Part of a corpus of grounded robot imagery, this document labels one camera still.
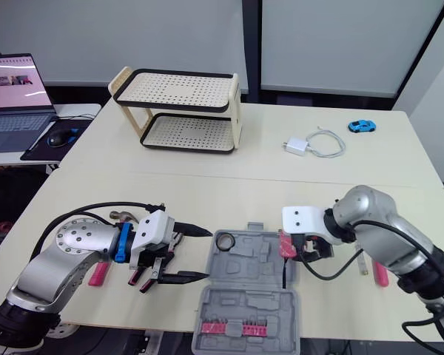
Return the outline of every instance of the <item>blue toy car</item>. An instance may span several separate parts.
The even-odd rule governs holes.
[[[350,132],[373,132],[377,126],[373,121],[358,120],[349,124]]]

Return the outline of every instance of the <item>mouse pad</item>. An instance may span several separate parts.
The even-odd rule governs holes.
[[[59,160],[69,152],[74,145],[74,143],[79,139],[86,128],[92,123],[92,120],[60,120],[56,121],[49,131],[46,132],[43,137],[41,137],[38,143],[32,148],[27,150],[21,157],[20,160]],[[47,138],[51,133],[57,129],[72,129],[79,128],[76,134],[76,139],[71,143],[64,146],[59,146],[57,148],[52,148],[47,144]]]

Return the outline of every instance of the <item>laptop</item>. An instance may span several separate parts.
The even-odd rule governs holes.
[[[56,115],[31,54],[0,55],[0,152],[22,152]]]

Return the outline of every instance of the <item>perforated shelf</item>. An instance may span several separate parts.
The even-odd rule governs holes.
[[[160,113],[141,138],[149,148],[230,153],[234,149],[230,121],[211,117]]]
[[[167,70],[136,70],[114,99],[129,107],[225,112],[232,75]]]

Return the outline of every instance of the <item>laptop screen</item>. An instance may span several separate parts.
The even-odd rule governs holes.
[[[31,55],[0,57],[0,109],[50,107]]]

